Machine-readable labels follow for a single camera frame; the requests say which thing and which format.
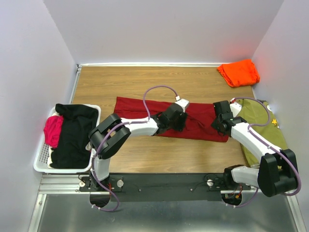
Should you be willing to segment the dark red t shirt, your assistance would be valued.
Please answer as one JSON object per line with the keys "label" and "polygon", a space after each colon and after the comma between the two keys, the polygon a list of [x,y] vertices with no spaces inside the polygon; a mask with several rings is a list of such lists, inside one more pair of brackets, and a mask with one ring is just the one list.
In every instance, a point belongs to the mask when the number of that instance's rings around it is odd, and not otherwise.
{"label": "dark red t shirt", "polygon": [[[190,103],[186,112],[188,116],[183,131],[168,130],[160,136],[222,143],[228,141],[227,135],[218,133],[217,130],[211,126],[216,118],[212,104]],[[124,97],[116,98],[114,113],[119,117],[127,119],[147,117],[147,112],[142,100]]]}

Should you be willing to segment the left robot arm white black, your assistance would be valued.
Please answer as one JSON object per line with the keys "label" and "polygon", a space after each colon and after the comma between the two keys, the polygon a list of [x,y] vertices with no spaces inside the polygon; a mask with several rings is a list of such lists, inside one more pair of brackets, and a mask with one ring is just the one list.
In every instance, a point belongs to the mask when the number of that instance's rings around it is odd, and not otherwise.
{"label": "left robot arm white black", "polygon": [[91,156],[90,185],[97,191],[104,190],[109,177],[109,165],[114,156],[129,137],[155,136],[168,130],[182,131],[187,118],[189,101],[180,99],[165,111],[145,118],[120,118],[109,115],[90,134],[89,139],[95,152]]}

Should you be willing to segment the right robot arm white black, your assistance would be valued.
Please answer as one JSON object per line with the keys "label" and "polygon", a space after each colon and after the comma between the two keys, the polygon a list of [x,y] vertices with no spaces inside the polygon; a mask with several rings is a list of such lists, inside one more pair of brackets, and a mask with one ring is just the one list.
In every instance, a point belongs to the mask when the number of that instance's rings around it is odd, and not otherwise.
{"label": "right robot arm white black", "polygon": [[272,144],[256,132],[253,124],[239,116],[242,107],[236,100],[213,104],[216,118],[211,126],[219,134],[228,135],[246,147],[257,158],[259,167],[235,165],[225,168],[223,186],[234,189],[239,184],[247,184],[259,188],[267,197],[296,195],[302,183],[295,153]]}

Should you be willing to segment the olive green t shirt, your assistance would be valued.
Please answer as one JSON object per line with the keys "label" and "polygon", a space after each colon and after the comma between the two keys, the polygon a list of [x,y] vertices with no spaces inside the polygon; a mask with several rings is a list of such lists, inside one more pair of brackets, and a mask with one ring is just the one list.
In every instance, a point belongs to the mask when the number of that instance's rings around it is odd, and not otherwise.
{"label": "olive green t shirt", "polygon": [[287,143],[283,136],[282,131],[279,128],[279,124],[274,114],[270,110],[270,106],[267,101],[262,101],[264,107],[256,101],[248,99],[239,99],[237,100],[242,106],[242,109],[238,116],[245,119],[249,124],[268,124],[264,127],[253,126],[253,129],[267,139],[272,144],[282,148],[287,149]]}

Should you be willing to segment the folded orange t shirt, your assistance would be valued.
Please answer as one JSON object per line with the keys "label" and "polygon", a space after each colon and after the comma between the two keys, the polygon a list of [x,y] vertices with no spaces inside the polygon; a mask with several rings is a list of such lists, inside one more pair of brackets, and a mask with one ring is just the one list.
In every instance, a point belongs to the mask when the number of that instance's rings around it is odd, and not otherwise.
{"label": "folded orange t shirt", "polygon": [[251,59],[222,64],[217,71],[230,87],[252,86],[260,82],[260,75]]}

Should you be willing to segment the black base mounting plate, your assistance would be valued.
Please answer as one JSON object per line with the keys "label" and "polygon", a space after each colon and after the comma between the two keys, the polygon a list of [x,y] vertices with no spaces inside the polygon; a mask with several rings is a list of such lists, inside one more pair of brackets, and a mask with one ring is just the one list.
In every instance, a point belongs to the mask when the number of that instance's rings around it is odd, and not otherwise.
{"label": "black base mounting plate", "polygon": [[225,194],[250,190],[225,183],[222,173],[111,173],[102,183],[120,202],[221,201]]}

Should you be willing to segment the black garment in basket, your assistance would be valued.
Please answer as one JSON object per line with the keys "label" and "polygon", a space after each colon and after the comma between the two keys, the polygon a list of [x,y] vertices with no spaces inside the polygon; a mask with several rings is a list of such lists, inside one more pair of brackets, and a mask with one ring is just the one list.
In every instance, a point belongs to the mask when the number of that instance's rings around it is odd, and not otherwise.
{"label": "black garment in basket", "polygon": [[50,167],[54,169],[84,169],[91,151],[86,149],[88,135],[97,126],[98,109],[83,104],[56,104],[55,110],[64,121],[58,146],[52,149]]}

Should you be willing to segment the pink garment in basket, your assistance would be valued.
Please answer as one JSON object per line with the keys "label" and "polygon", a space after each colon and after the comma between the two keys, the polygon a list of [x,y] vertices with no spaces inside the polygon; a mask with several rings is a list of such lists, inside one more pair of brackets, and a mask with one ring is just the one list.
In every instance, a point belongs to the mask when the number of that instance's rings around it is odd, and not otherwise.
{"label": "pink garment in basket", "polygon": [[45,143],[52,148],[57,148],[58,146],[63,121],[63,116],[55,115],[49,117],[45,123],[45,127],[43,129],[44,140]]}

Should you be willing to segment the white laundry basket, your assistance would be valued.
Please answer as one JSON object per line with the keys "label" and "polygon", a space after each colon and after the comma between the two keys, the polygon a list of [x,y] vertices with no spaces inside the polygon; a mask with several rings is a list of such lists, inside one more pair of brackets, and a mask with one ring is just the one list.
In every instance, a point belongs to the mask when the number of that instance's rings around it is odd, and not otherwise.
{"label": "white laundry basket", "polygon": [[78,174],[84,173],[91,169],[91,158],[95,155],[95,150],[91,149],[91,155],[88,165],[83,169],[55,169],[49,166],[50,164],[50,149],[49,145],[45,143],[44,133],[42,133],[40,138],[40,143],[36,151],[35,160],[33,163],[33,168],[37,172],[46,174]]}

